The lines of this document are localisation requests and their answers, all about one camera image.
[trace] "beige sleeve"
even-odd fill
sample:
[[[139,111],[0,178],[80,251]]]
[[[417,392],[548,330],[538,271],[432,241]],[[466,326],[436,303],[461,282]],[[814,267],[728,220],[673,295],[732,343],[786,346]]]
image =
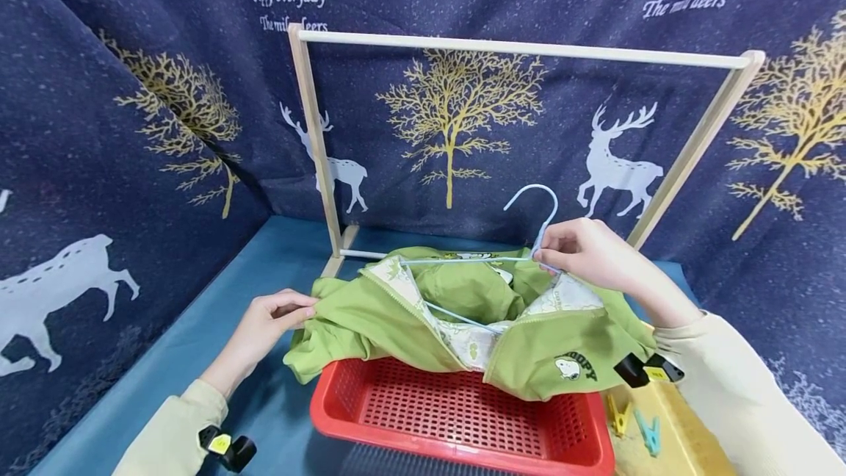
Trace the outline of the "beige sleeve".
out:
[[[123,454],[113,476],[193,476],[206,451],[198,434],[226,419],[226,400],[204,381],[168,397]]]
[[[716,314],[656,329],[659,353],[684,371],[679,391],[739,476],[846,475],[846,465],[781,392],[764,361]]]

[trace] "white deer silhouette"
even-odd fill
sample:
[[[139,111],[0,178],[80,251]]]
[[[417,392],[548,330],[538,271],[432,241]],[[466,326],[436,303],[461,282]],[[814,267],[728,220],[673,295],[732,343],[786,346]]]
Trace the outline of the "white deer silhouette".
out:
[[[305,152],[308,154],[308,158],[314,161],[315,157],[313,152],[311,151],[311,141],[308,140],[308,132],[303,131],[302,126],[300,126],[300,122],[291,119],[291,110],[282,102],[279,102],[279,110],[282,111],[282,118],[290,125],[294,127],[294,130],[300,136],[300,142],[302,142],[303,147],[305,147]],[[321,132],[327,132],[332,130],[331,125],[329,125],[329,113],[325,113],[326,118],[321,116],[319,118],[319,124],[321,125]],[[352,200],[350,201],[350,207],[347,208],[347,213],[351,213],[353,210],[353,206],[355,203],[361,205],[361,209],[363,211],[367,211],[367,204],[365,204],[365,199],[361,197],[361,182],[365,180],[367,177],[367,170],[361,164],[355,162],[355,160],[339,160],[328,158],[329,161],[329,171],[330,176],[332,176],[332,187],[329,188],[329,194],[332,195],[335,192],[335,179],[338,179],[340,182],[344,182],[352,189]],[[317,191],[319,191],[319,179],[317,180]]]
[[[104,322],[115,313],[118,282],[132,289],[138,298],[140,288],[128,270],[108,268],[106,247],[112,239],[102,234],[77,241],[62,249],[56,257],[21,275],[0,281],[0,352],[21,335],[32,342],[35,351],[50,361],[48,371],[62,363],[62,357],[50,345],[50,333],[44,325],[48,314],[65,307],[88,289],[100,289],[108,294],[108,309]],[[24,357],[11,361],[0,355],[0,377],[13,372],[32,369],[35,360]]]
[[[9,202],[11,194],[12,192],[7,189],[0,190],[0,214],[6,209],[6,203]]]
[[[602,128],[605,120],[600,121],[601,116],[605,114],[605,105],[600,105],[599,109],[596,110],[591,124],[593,131],[590,133],[590,153],[587,154],[587,170],[590,178],[579,186],[579,197],[577,198],[579,204],[587,208],[585,191],[589,187],[593,187],[590,210],[585,215],[586,217],[593,215],[596,201],[599,200],[602,191],[607,187],[628,191],[632,194],[632,202],[617,214],[618,217],[628,214],[637,204],[643,203],[643,208],[638,215],[640,217],[646,207],[649,206],[652,200],[652,196],[648,192],[649,185],[657,177],[664,176],[664,168],[651,162],[633,162],[627,159],[619,159],[611,154],[609,146],[611,146],[611,141],[614,138],[623,134],[623,131],[643,129],[643,127],[651,124],[654,121],[652,115],[655,114],[656,107],[658,107],[657,102],[648,111],[646,107],[641,107],[637,120],[635,120],[635,113],[632,111],[629,113],[628,120],[620,123],[617,119],[614,125],[608,129]]]

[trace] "snoopy logo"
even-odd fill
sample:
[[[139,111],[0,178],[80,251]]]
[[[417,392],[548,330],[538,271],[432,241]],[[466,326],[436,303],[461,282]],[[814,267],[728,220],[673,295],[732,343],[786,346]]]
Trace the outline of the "snoopy logo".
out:
[[[555,366],[561,371],[561,378],[568,381],[575,381],[581,375],[581,366],[577,361],[569,357],[555,359]]]
[[[555,366],[558,368],[558,371],[561,371],[561,378],[568,381],[579,379],[583,370],[585,371],[585,377],[594,382],[598,380],[593,364],[581,353],[574,351],[564,353],[560,357],[556,357]]]

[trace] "navy blue backdrop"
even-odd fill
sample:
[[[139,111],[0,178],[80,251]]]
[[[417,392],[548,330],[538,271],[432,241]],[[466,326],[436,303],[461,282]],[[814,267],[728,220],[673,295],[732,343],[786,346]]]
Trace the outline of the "navy blue backdrop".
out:
[[[846,454],[846,0],[0,0],[0,18],[7,474],[37,463],[269,213],[322,218],[296,130],[289,23],[766,51],[645,252],[684,264],[706,307]],[[723,79],[573,59],[311,53],[344,222],[503,242],[530,241],[545,216],[540,193],[502,212],[533,182],[555,188],[557,219],[590,213],[627,233]],[[638,175],[613,167],[624,160]]]

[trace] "wooden clothes rack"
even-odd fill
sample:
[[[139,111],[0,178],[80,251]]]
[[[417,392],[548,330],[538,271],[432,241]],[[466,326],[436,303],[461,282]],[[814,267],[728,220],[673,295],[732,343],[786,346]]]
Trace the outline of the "wooden clothes rack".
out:
[[[639,51],[629,48],[602,48],[598,46],[569,46],[568,44],[514,43],[507,41],[459,40],[444,37],[414,37],[408,35],[350,34],[349,32],[316,32],[304,30],[301,24],[289,24],[288,36],[294,68],[300,86],[308,129],[308,139],[314,152],[317,180],[322,188],[323,210],[332,242],[332,257],[329,258],[323,275],[335,275],[347,256],[368,259],[382,259],[385,254],[353,250],[353,241],[358,233],[357,226],[348,226],[341,235],[338,209],[335,198],[327,188],[333,187],[332,174],[319,124],[319,109],[314,77],[311,73],[311,59],[308,58],[308,43],[361,44],[361,46],[390,46],[402,48],[440,48],[452,51],[481,51],[501,54],[531,54],[547,57],[572,57],[577,59],[616,60],[616,62],[651,63],[659,65],[700,66],[700,68],[722,68],[729,70],[711,104],[702,114],[699,123],[684,144],[684,147],[670,167],[667,175],[655,192],[652,202],[638,220],[627,241],[637,249],[643,247],[647,237],[655,229],[667,211],[670,203],[679,193],[685,181],[699,163],[714,137],[729,119],[731,111],[764,64],[763,51],[746,51],[739,57],[731,55],[690,54],[684,52]]]

